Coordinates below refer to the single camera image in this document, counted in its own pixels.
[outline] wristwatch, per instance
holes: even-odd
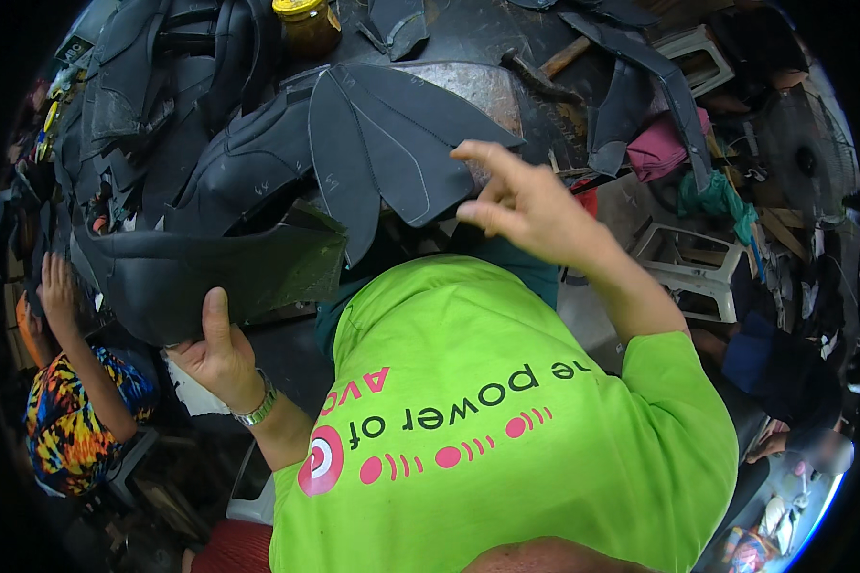
[[[261,421],[268,417],[270,409],[274,407],[274,403],[277,401],[277,391],[271,385],[268,375],[260,368],[256,368],[255,370],[264,381],[264,400],[261,402],[261,406],[255,408],[248,414],[237,414],[230,409],[230,412],[233,413],[233,418],[239,420],[245,425],[261,424]]]

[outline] stitched seam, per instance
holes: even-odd
[[[331,73],[331,71],[328,72],[328,77],[331,78],[331,81],[334,82],[334,85],[337,86],[337,89],[341,91],[341,94],[344,96],[344,102],[347,104],[347,108],[350,109],[351,115],[354,116],[354,124],[356,124],[356,134],[359,136],[360,145],[363,146],[364,154],[367,156],[367,169],[369,170],[369,177],[372,179],[373,182],[373,189],[375,189],[378,194],[382,195],[382,189],[378,186],[376,172],[373,170],[372,159],[369,156],[369,147],[367,147],[367,141],[363,137],[363,128],[360,126],[360,120],[356,116],[356,109],[354,109],[354,105],[350,102],[350,98],[347,96],[347,94],[344,93],[344,88],[341,87],[341,84],[338,83],[336,77]]]
[[[418,126],[419,128],[421,128],[421,129],[422,129],[422,130],[424,130],[425,132],[429,133],[431,136],[433,136],[434,138],[436,138],[437,140],[439,140],[440,142],[442,142],[442,143],[443,143],[443,145],[446,145],[446,146],[448,146],[448,147],[452,147],[451,145],[449,145],[449,144],[446,142],[446,140],[445,140],[445,139],[443,139],[443,138],[441,138],[441,137],[437,136],[437,135],[436,135],[436,133],[434,133],[433,131],[430,131],[429,129],[427,129],[426,127],[424,127],[424,126],[422,126],[421,124],[417,123],[417,122],[416,122],[416,121],[414,121],[413,119],[409,118],[408,116],[406,116],[406,115],[405,115],[405,114],[403,114],[402,112],[398,111],[398,110],[397,110],[397,109],[395,109],[394,107],[392,107],[392,106],[390,106],[390,105],[386,104],[386,103],[385,103],[385,101],[384,101],[384,100],[382,100],[382,98],[380,98],[379,96],[377,96],[377,95],[373,94],[373,93],[372,93],[368,88],[366,88],[366,87],[363,85],[363,83],[361,83],[361,82],[357,82],[356,80],[354,80],[354,81],[355,81],[355,84],[356,84],[356,85],[358,85],[358,86],[359,86],[359,88],[360,88],[361,90],[363,90],[364,92],[366,92],[368,96],[372,97],[373,99],[375,99],[375,100],[376,100],[377,102],[379,102],[380,104],[382,104],[382,105],[384,105],[384,106],[388,107],[388,108],[389,108],[392,112],[394,112],[395,114],[397,114],[397,115],[399,115],[399,116],[401,116],[401,117],[404,117],[405,119],[407,119],[408,121],[410,121],[410,122],[411,122],[411,123],[413,123],[414,125]]]

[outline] jar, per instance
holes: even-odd
[[[341,40],[341,23],[328,0],[273,0],[287,30],[287,48],[299,58],[318,60]]]

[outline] hand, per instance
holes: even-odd
[[[496,143],[463,141],[449,154],[474,159],[491,172],[491,182],[476,201],[459,205],[459,221],[503,235],[514,245],[547,262],[579,268],[581,253],[604,227],[573,198],[545,166],[533,167]]]
[[[68,262],[57,253],[45,253],[41,263],[41,286],[37,293],[47,324],[61,346],[63,339],[78,337],[75,320],[77,287],[73,284]]]
[[[229,324],[226,291],[211,289],[202,310],[204,340],[166,350],[172,362],[237,414],[249,414],[264,401],[265,387],[255,371],[255,352],[242,331]]]
[[[748,456],[745,457],[745,461],[749,464],[754,464],[762,457],[770,456],[771,454],[776,454],[778,452],[782,452],[787,449],[787,434],[789,432],[781,432],[779,434],[774,434],[769,437],[767,440],[761,443],[760,446],[755,448],[755,451],[751,452]]]
[[[41,318],[32,314],[32,305],[28,301],[25,301],[25,328],[33,339],[44,337]]]

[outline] green t-shirt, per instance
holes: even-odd
[[[344,309],[309,458],[277,472],[273,571],[459,571],[543,535],[688,571],[735,483],[735,431],[680,333],[606,375],[513,274],[440,255]]]

